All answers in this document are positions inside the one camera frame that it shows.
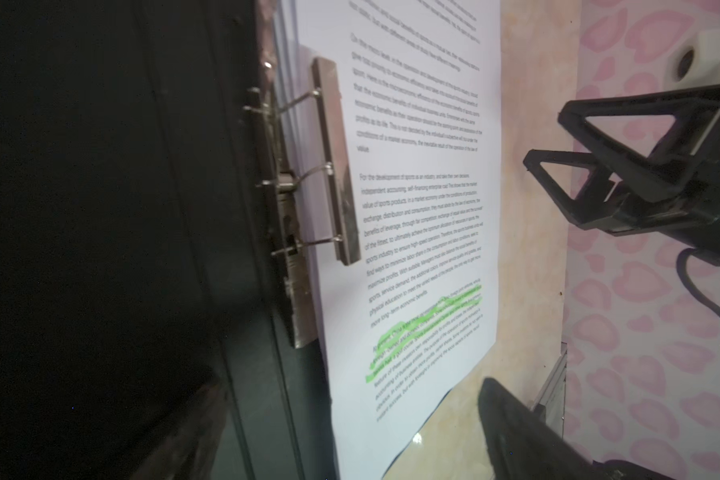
dark cabinet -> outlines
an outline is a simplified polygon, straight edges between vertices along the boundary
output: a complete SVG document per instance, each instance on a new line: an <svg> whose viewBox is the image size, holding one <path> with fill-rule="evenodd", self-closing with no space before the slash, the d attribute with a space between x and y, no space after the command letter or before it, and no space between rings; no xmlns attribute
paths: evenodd
<svg viewBox="0 0 720 480"><path fill-rule="evenodd" d="M209 372L213 478L334 478L250 122L251 2L0 2L0 478L90 478Z"/></svg>

pink spotted wallpaper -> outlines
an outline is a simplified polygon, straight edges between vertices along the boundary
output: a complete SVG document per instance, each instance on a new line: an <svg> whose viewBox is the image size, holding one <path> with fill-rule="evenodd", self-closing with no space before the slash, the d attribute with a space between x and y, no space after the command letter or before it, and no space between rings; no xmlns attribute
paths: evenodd
<svg viewBox="0 0 720 480"><path fill-rule="evenodd" d="M667 55L712 27L720 0L584 0L577 97L659 91ZM650 150L670 126L632 118L607 131ZM574 173L574 189L583 179ZM574 227L568 245L566 440L597 461L720 479L720 320L677 278L683 245ZM720 302L720 268L691 259L690 273Z"/></svg>

